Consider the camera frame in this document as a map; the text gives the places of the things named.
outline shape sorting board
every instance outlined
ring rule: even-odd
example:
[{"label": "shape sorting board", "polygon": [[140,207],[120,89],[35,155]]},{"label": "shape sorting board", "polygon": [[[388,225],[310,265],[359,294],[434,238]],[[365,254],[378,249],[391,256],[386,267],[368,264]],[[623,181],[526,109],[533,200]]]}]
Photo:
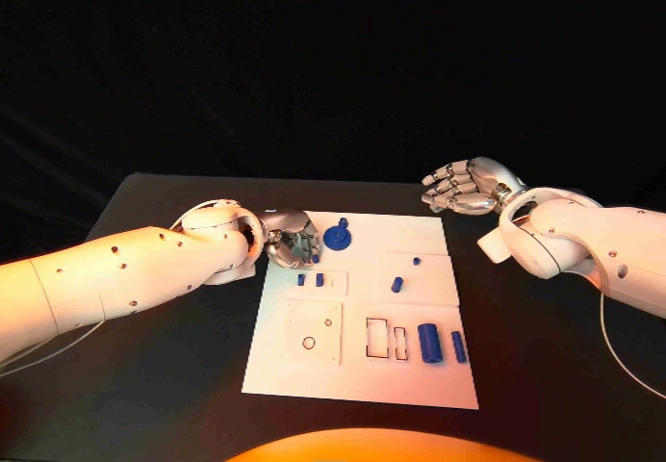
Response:
[{"label": "shape sorting board", "polygon": [[[464,333],[440,218],[309,215],[320,235],[346,217],[352,244],[342,251],[321,244],[311,269],[268,266],[242,392],[479,409],[469,354],[460,364],[451,340],[453,331],[463,341]],[[395,276],[404,278],[398,294],[389,289]],[[368,318],[386,320],[388,358],[366,356]],[[427,322],[438,329],[444,360],[435,364],[421,357],[418,325]],[[306,348],[309,337],[314,346]]]}]

